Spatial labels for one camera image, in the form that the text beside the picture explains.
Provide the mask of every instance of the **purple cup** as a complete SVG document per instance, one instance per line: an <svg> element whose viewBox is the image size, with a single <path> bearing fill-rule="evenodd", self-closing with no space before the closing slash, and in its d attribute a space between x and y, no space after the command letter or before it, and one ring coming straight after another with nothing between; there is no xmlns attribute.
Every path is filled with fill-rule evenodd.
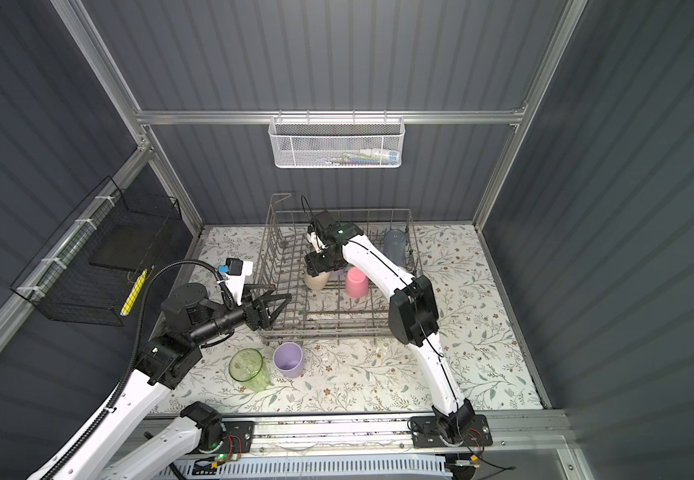
<svg viewBox="0 0 694 480"><path fill-rule="evenodd" d="M284 376L295 379L304 371L304 351L294 342L282 343L275 349L273 363Z"/></svg>

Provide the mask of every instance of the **floral tablecloth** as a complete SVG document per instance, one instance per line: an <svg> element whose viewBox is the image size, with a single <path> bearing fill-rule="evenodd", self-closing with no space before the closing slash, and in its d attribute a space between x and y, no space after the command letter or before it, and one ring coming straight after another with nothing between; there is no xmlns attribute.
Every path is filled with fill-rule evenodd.
<svg viewBox="0 0 694 480"><path fill-rule="evenodd" d="M472 225L417 225L425 275L443 312L441 342L459 385L478 410L542 408L520 347ZM218 226L207 233L200 259L223 264L227 256L256 262L263 227ZM201 282L220 299L210 273ZM229 377L235 352L256 348L269 365L273 386L253 392ZM363 412L429 410L430 391L407 346L393 339L304 342L300 378L278 374L274 348L238 329L203 359L153 413L173 413L200 400L220 412Z"/></svg>

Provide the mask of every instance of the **dish rack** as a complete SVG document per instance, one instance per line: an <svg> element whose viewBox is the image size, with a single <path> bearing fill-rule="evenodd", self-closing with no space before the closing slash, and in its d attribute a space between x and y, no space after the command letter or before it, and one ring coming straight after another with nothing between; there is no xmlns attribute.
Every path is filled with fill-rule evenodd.
<svg viewBox="0 0 694 480"><path fill-rule="evenodd" d="M290 293L292 299L272 330L257 330L262 340L269 343L392 336L388 324L389 302L371 281L369 293L360 299L352 299L345 293L346 269L332 275L323 290L313 291L304 284L304 256L313 250L305 239L309 216L302 210L290 209L295 206L291 197L292 194L274 194L269 202L254 283L275 285L276 293ZM414 276L422 274L417 254L419 246L409 209L341 209L329 212L337 221L355 222L380 250L388 229L403 230L408 238L405 268Z"/></svg>

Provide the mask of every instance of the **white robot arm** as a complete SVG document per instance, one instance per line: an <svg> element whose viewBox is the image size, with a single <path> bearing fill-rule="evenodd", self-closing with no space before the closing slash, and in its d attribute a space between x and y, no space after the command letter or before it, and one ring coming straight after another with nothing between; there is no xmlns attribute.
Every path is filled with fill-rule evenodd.
<svg viewBox="0 0 694 480"><path fill-rule="evenodd" d="M308 240L315 252L305 257L308 273L316 275L346 264L360 268L389 299L389 327L395 338L408 345L430 385L438 433L457 445L461 432L475 417L451 371L438 335L438 307L432 285L425 276L414 277L393 264L363 231L349 222L336 222L328 211L310 221Z"/></svg>
<svg viewBox="0 0 694 480"><path fill-rule="evenodd" d="M353 236L342 247L346 262L357 266L390 299L396 290L410 285L414 277L390 262L366 235ZM421 346L409 343L411 352L430 383L432 405L439 412L456 412L464 405L465 394L454 380L448 360L442 355L440 335L428 332Z"/></svg>
<svg viewBox="0 0 694 480"><path fill-rule="evenodd" d="M227 339L242 323L251 330L269 328L291 299L287 294L273 295L272 290L256 298L250 295L249 288L260 286L244 283L253 267L249 261L227 259L227 265L217 268L200 260L180 260L150 277L139 306L140 315L143 315L152 281L165 270L181 264L198 264L211 270L222 290L224 304L209 300L206 287L199 283L175 289L161 304L166 323L164 333L150 340L138 353L135 367L120 395L111 404L118 391L116 388L75 435L28 480L148 480L173 460L196 448L215 453L227 447L230 440L224 431L222 416L208 405L195 402L183 409L157 436L122 460L104 467L141 419L199 362L201 346L220 335ZM277 300L283 303L269 312L269 303Z"/></svg>

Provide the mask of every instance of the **white mesh basket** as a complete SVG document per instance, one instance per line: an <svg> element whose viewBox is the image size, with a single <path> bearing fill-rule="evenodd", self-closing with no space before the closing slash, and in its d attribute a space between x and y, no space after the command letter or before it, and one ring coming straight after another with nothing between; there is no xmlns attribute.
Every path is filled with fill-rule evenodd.
<svg viewBox="0 0 694 480"><path fill-rule="evenodd" d="M273 117L269 140L280 168L397 168L403 119L377 123L293 123Z"/></svg>

